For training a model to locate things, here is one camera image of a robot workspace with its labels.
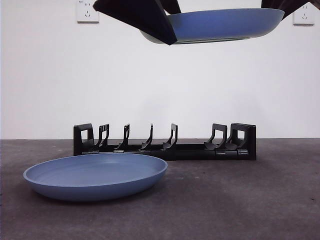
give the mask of electrical socket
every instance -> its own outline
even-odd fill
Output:
[[[78,23],[99,23],[99,12],[92,5],[95,0],[77,0],[76,20]]]
[[[312,26],[315,24],[315,7],[306,3],[293,13],[293,25]]]

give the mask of gray concrete floor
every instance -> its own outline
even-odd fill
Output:
[[[52,200],[23,180],[72,151],[72,140],[1,141],[1,239],[320,239],[320,139],[259,139],[257,161],[168,162],[154,187],[112,201]]]

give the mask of plate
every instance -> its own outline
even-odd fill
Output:
[[[37,193],[88,202],[117,199],[152,187],[165,174],[164,160],[140,154],[103,153],[46,161],[24,171]]]
[[[210,43],[264,36],[275,29],[285,12],[272,8],[236,8],[168,15],[177,42]],[[149,41],[163,42],[141,31]]]

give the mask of dish rack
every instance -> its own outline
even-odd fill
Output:
[[[99,127],[99,139],[95,143],[91,123],[75,125],[73,127],[73,155],[100,154],[100,153],[130,153],[149,155],[165,161],[175,160],[256,160],[256,126],[241,123],[232,123],[230,136],[227,138],[227,126],[212,124],[211,137],[204,143],[177,143],[178,125],[171,124],[170,137],[162,144],[153,144],[153,129],[150,126],[150,135],[146,142],[129,144],[130,125],[123,128],[123,140],[120,144],[108,144],[110,125]],[[87,131],[87,139],[82,139],[81,132]],[[222,140],[215,143],[216,131],[223,133]],[[244,132],[240,138],[238,131]]]

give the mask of white wall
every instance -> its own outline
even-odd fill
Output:
[[[320,137],[320,11],[249,40],[153,44],[100,14],[76,23],[76,0],[1,1],[1,139],[71,139],[109,123],[111,138],[208,138],[211,124],[257,125],[259,138]],[[180,0],[183,12],[259,0]]]

